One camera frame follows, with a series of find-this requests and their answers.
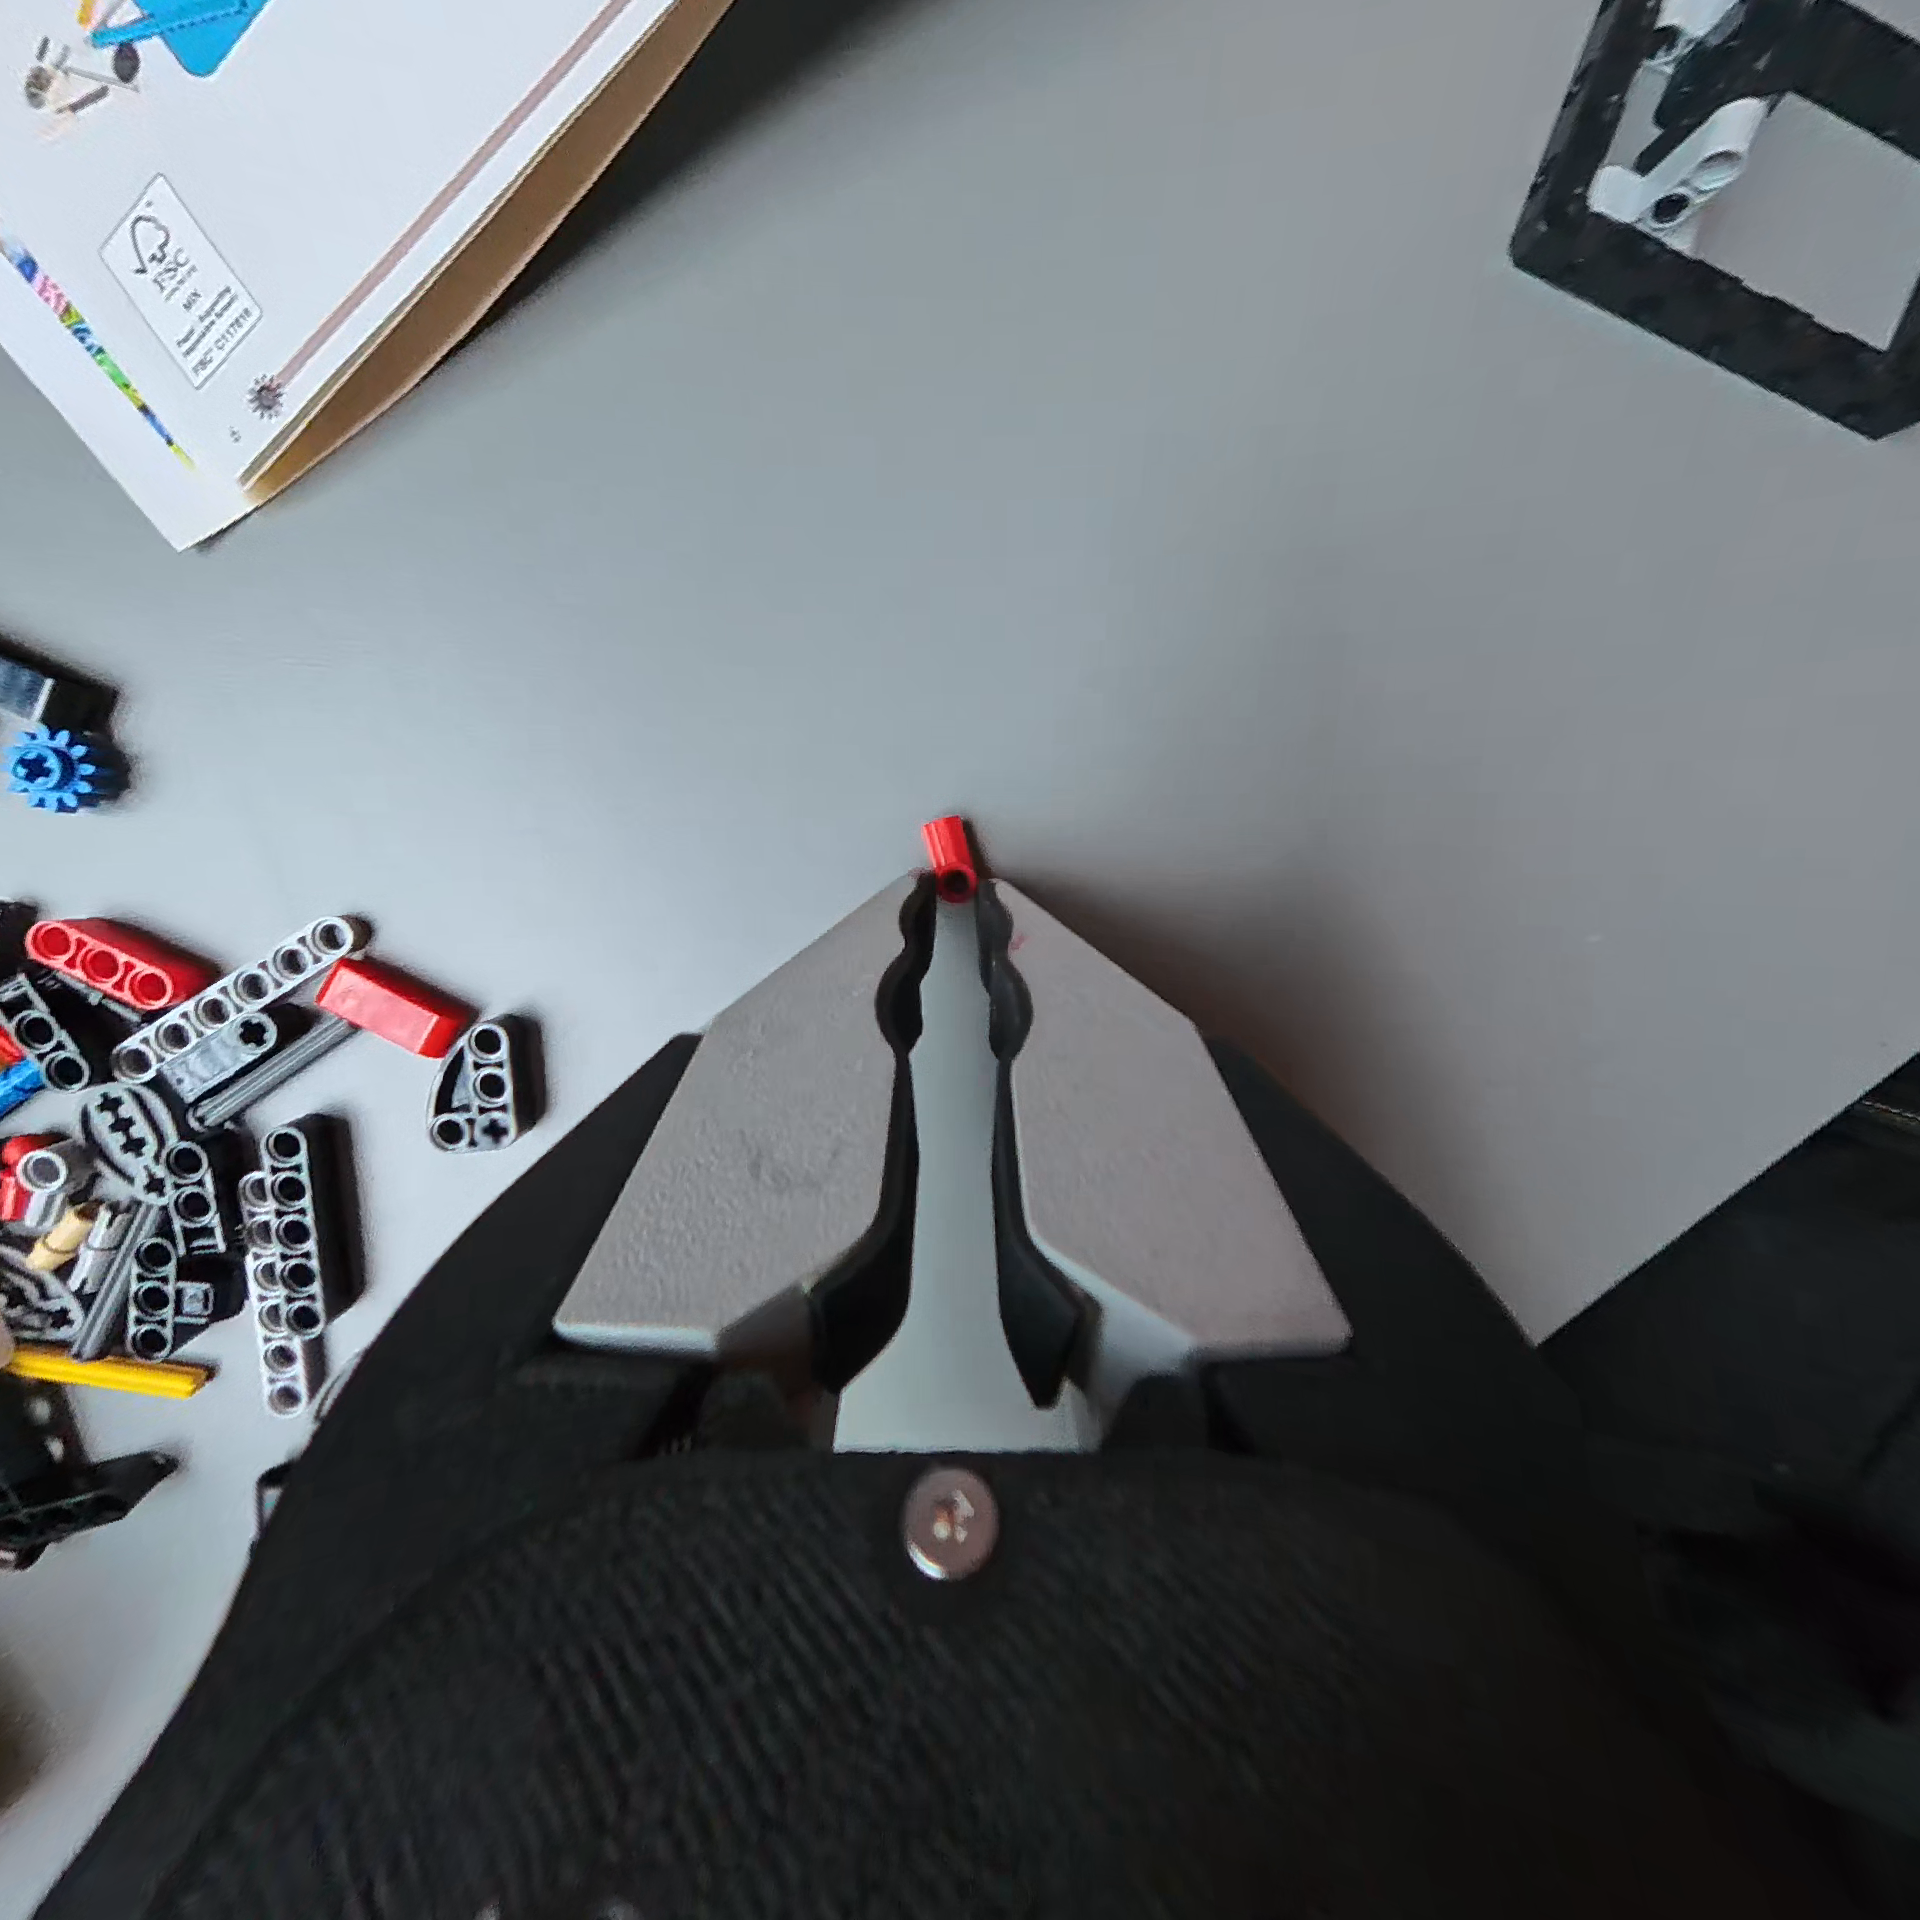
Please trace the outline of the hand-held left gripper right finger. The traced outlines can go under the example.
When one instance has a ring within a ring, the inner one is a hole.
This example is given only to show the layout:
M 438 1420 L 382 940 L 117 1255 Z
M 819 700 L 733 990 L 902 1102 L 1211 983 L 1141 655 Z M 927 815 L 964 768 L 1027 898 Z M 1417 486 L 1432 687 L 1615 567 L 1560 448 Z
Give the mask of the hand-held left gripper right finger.
M 998 1321 L 1027 1398 L 1325 1361 L 1352 1327 L 1197 1026 L 1008 881 L 977 890 Z

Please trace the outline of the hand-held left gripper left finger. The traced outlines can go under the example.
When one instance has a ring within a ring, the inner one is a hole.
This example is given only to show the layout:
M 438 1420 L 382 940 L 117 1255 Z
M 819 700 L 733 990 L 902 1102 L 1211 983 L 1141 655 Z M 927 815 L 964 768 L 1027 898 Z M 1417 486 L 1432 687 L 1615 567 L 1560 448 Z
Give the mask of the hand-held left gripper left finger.
M 925 875 L 892 881 L 727 1006 L 555 1335 L 843 1391 L 897 1332 L 918 1187 Z

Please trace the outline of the pile of lego pieces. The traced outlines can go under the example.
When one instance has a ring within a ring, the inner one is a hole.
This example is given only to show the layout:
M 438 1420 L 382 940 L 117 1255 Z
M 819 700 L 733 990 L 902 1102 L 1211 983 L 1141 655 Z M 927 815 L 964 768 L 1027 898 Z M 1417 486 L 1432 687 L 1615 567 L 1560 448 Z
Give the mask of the pile of lego pieces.
M 243 1321 L 264 1412 L 321 1418 L 329 1335 L 363 1294 L 351 1143 L 326 1114 L 261 1114 L 359 1038 L 435 1073 L 422 1134 L 443 1158 L 505 1151 L 544 1116 L 536 1019 L 374 959 L 363 919 L 310 919 L 224 970 L 126 919 L 5 900 L 6 1572 L 175 1473 L 164 1451 L 88 1455 L 76 1388 L 189 1402 L 213 1382 L 195 1347 Z

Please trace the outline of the black rectangular lego frame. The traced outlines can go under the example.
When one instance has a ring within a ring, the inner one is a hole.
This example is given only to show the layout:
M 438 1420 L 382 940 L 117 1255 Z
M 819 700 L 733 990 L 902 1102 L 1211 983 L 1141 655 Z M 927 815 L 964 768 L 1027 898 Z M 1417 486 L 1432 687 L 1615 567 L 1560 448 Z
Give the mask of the black rectangular lego frame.
M 1601 164 L 1657 160 L 1745 96 L 1771 98 L 1771 112 L 1800 100 L 1916 160 L 1916 39 L 1857 6 L 1757 2 L 1663 80 L 1640 64 L 1657 8 L 1600 6 L 1520 207 L 1513 265 L 1865 441 L 1916 427 L 1913 296 L 1888 344 L 1875 346 L 1588 209 Z

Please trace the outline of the lego instruction booklet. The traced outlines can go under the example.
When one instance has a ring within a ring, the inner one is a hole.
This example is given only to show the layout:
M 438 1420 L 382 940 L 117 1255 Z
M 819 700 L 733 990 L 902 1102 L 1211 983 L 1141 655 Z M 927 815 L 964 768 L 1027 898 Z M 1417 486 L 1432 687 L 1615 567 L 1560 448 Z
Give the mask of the lego instruction booklet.
M 198 546 L 476 327 L 727 11 L 5 2 L 5 358 Z

